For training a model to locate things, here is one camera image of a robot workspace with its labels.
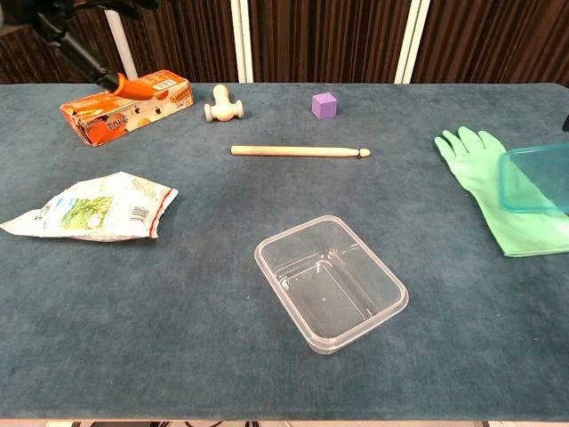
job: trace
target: wooden stick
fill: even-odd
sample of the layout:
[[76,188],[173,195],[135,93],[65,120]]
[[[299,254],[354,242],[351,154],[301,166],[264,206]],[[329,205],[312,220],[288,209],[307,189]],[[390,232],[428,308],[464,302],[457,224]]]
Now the wooden stick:
[[270,147],[262,145],[234,145],[234,156],[301,156],[301,157],[369,157],[369,149],[341,149],[335,147]]

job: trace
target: clear plastic container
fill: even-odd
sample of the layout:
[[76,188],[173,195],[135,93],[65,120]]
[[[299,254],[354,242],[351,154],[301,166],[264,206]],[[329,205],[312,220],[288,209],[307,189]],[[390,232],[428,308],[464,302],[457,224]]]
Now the clear plastic container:
[[335,216],[264,240],[255,260],[320,354],[353,342],[395,316],[409,300],[399,279]]
[[501,207],[511,212],[569,212],[569,144],[513,149],[499,161]]

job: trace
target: purple block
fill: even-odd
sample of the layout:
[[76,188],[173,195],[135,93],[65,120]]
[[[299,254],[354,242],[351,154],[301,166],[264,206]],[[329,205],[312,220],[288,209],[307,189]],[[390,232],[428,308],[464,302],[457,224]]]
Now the purple block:
[[319,93],[312,97],[312,112],[318,118],[336,116],[338,102],[331,93]]

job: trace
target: barcode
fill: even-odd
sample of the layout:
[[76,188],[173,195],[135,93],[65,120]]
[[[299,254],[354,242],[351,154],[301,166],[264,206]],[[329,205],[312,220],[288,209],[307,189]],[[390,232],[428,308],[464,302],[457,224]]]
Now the barcode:
[[154,87],[157,91],[161,91],[162,89],[165,89],[166,87],[174,86],[175,84],[176,84],[176,82],[173,81],[171,78],[169,78],[168,80],[164,80],[163,82],[160,82],[158,85],[154,85],[152,87]]
[[148,216],[148,209],[144,209],[140,206],[135,206],[131,212],[131,221],[142,221],[146,220]]

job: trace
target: orange juice carton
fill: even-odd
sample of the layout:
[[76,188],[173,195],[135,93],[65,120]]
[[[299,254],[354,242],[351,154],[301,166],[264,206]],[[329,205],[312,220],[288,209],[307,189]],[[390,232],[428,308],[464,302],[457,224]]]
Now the orange juice carton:
[[157,71],[136,81],[152,86],[154,98],[134,101],[107,92],[95,93],[67,102],[60,110],[75,133],[97,147],[194,103],[189,81],[171,71]]

